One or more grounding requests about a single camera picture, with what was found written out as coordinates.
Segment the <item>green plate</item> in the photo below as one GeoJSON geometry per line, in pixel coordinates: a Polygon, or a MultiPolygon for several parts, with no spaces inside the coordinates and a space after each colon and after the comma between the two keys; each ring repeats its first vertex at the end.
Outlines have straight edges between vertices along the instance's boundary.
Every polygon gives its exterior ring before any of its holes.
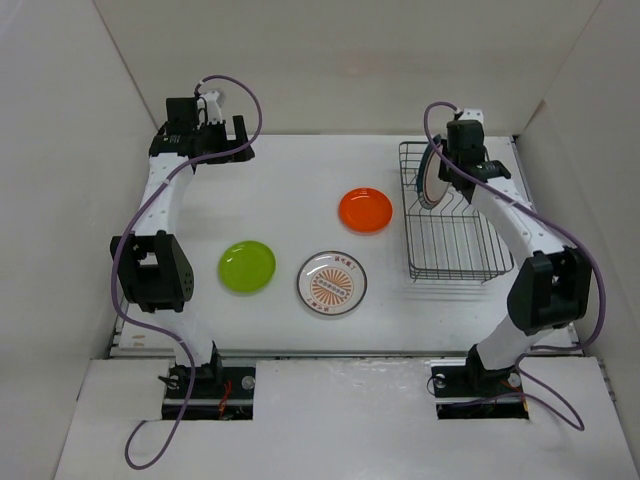
{"type": "Polygon", "coordinates": [[[221,283],[228,290],[251,294],[271,281],[276,271],[276,257],[264,243],[245,240],[224,251],[217,270],[221,283]]]}

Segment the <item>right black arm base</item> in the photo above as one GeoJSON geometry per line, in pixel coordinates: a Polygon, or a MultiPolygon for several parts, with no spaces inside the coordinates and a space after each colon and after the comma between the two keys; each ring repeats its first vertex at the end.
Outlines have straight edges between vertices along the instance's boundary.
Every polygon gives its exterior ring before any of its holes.
{"type": "Polygon", "coordinates": [[[514,371],[473,385],[462,365],[434,365],[429,379],[439,420],[528,420],[522,380],[514,371]]]}

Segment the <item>sunburst patterned white plate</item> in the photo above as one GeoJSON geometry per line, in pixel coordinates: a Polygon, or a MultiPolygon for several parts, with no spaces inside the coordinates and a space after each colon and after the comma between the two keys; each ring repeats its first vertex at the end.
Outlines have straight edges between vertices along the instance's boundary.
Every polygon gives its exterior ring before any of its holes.
{"type": "Polygon", "coordinates": [[[295,281],[303,305],[326,317],[356,310],[368,291],[368,277],[353,256],[336,250],[315,253],[300,267],[295,281]]]}

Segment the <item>teal rimmed white plate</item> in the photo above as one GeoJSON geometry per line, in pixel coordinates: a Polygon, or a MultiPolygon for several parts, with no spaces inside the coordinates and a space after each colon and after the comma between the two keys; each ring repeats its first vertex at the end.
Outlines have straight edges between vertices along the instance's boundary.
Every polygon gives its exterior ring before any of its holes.
{"type": "Polygon", "coordinates": [[[437,149],[427,144],[420,161],[416,177],[416,192],[420,205],[425,209],[435,208],[444,198],[450,183],[439,178],[441,159],[436,153],[442,151],[442,137],[433,137],[437,149]]]}

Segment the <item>orange plate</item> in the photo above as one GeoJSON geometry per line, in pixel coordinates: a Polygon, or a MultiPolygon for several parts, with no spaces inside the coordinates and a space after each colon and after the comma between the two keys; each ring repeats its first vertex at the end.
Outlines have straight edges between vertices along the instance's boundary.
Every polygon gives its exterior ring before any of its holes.
{"type": "Polygon", "coordinates": [[[393,206],[383,192],[371,187],[358,187],[343,195],[338,205],[338,216],[349,230],[374,234],[389,225],[393,206]]]}

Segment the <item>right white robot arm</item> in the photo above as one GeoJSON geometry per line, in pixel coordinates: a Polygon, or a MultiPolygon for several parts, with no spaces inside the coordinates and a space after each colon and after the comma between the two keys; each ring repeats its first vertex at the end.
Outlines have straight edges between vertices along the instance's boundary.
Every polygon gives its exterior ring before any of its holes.
{"type": "Polygon", "coordinates": [[[443,152],[450,162],[441,166],[440,178],[489,221],[518,268],[506,317],[469,350],[462,369],[465,387],[483,394],[551,330],[585,315],[592,268],[583,253],[535,218],[509,170],[488,159],[480,121],[450,121],[443,152]]]}

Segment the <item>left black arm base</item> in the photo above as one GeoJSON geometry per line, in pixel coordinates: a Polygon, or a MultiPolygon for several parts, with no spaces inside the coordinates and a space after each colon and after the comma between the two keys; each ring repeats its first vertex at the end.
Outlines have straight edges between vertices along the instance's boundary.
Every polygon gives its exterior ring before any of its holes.
{"type": "MultiPolygon", "coordinates": [[[[175,420],[187,393],[189,370],[174,366],[158,379],[165,384],[162,419],[175,420]]],[[[252,420],[255,384],[254,366],[225,366],[216,377],[199,368],[183,420],[252,420]]]]}

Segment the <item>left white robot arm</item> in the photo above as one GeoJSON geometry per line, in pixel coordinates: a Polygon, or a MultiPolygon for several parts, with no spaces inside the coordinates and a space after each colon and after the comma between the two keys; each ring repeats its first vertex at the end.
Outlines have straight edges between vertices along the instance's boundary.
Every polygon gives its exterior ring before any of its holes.
{"type": "Polygon", "coordinates": [[[235,138],[228,137],[223,102],[220,90],[167,99],[167,120],[149,148],[140,211],[131,231],[114,237],[110,245],[122,293],[144,315],[135,326],[174,344],[176,365],[167,386],[178,391],[192,387],[204,397],[223,387],[223,367],[215,343],[185,318],[195,277],[176,231],[184,195],[198,166],[244,162],[254,156],[246,144],[242,116],[233,119],[235,138]]]}

